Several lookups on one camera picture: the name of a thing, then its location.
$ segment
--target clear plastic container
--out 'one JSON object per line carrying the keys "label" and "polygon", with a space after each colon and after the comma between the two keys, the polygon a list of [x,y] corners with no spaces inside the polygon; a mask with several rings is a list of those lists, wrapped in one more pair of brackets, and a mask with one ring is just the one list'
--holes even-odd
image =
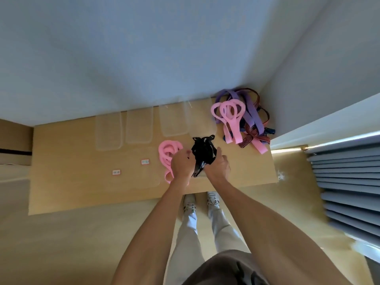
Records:
{"label": "clear plastic container", "polygon": [[160,184],[161,163],[157,148],[134,148],[107,154],[102,175],[107,191],[146,189]]}
{"label": "clear plastic container", "polygon": [[153,107],[130,110],[126,113],[125,142],[150,143],[153,139]]}
{"label": "clear plastic container", "polygon": [[98,151],[120,149],[122,140],[121,112],[95,117],[95,147]]}
{"label": "clear plastic container", "polygon": [[188,132],[192,137],[216,134],[216,123],[211,114],[211,98],[185,102]]}
{"label": "clear plastic container", "polygon": [[188,133],[185,103],[179,102],[159,106],[161,131],[165,137]]}

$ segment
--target white pants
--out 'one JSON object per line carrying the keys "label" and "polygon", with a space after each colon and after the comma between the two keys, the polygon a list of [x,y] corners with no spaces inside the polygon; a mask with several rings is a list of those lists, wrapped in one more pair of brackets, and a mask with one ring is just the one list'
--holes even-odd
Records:
{"label": "white pants", "polygon": [[[211,226],[218,253],[230,249],[250,252],[226,219],[223,210],[212,211]],[[204,258],[197,233],[197,216],[195,213],[185,213],[178,231],[177,244],[169,261],[166,285],[182,285],[203,263]]]}

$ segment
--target person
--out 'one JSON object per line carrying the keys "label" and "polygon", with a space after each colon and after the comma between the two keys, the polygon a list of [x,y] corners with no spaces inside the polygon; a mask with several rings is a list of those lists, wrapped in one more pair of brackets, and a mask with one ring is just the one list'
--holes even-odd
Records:
{"label": "person", "polygon": [[[163,284],[178,207],[194,166],[191,150],[183,149],[173,156],[174,179],[127,247],[112,285]],[[204,171],[216,190],[208,192],[208,207],[218,253],[203,259],[195,198],[186,195],[167,285],[351,285],[311,238],[228,182],[230,166],[221,148]],[[219,208],[219,196],[247,245]]]}

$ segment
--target hand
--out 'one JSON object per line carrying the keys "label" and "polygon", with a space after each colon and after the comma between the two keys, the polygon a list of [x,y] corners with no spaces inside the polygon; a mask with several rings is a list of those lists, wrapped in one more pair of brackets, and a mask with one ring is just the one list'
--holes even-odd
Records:
{"label": "hand", "polygon": [[174,154],[171,161],[174,178],[186,178],[193,175],[195,170],[195,156],[191,150],[182,149]]}
{"label": "hand", "polygon": [[230,174],[230,164],[227,156],[221,154],[221,148],[217,148],[216,158],[212,164],[207,164],[204,167],[207,178],[211,182],[227,180]]}

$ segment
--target sticker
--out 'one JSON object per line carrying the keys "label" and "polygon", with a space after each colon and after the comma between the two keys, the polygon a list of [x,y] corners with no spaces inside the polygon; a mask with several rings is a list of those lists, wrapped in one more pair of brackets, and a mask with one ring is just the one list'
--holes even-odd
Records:
{"label": "sticker", "polygon": [[121,174],[121,170],[120,169],[112,170],[112,175],[113,176],[120,175],[120,174]]}

